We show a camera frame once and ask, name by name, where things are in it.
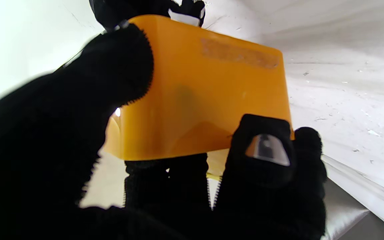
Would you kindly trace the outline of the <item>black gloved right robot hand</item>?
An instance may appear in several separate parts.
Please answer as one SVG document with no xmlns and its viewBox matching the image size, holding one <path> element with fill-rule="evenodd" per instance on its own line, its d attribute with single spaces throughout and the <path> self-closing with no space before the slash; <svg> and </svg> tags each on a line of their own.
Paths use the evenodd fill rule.
<svg viewBox="0 0 384 240">
<path fill-rule="evenodd" d="M 172 20 L 189 21 L 201 27 L 206 15 L 201 0 L 90 0 L 96 20 L 108 31 L 124 20 L 140 15 L 160 15 Z"/>
</svg>

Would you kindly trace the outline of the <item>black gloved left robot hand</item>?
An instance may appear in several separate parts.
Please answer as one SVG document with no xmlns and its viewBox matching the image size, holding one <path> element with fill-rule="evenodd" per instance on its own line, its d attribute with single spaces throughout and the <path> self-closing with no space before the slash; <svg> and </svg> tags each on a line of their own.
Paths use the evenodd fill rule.
<svg viewBox="0 0 384 240">
<path fill-rule="evenodd" d="M 0 99 L 0 240 L 319 240 L 326 231 L 322 142 L 310 127 L 246 114 L 215 206 L 207 155 L 127 163 L 126 202 L 79 207 L 116 108 L 153 76 L 144 32 L 121 22 L 79 58 Z"/>
</svg>

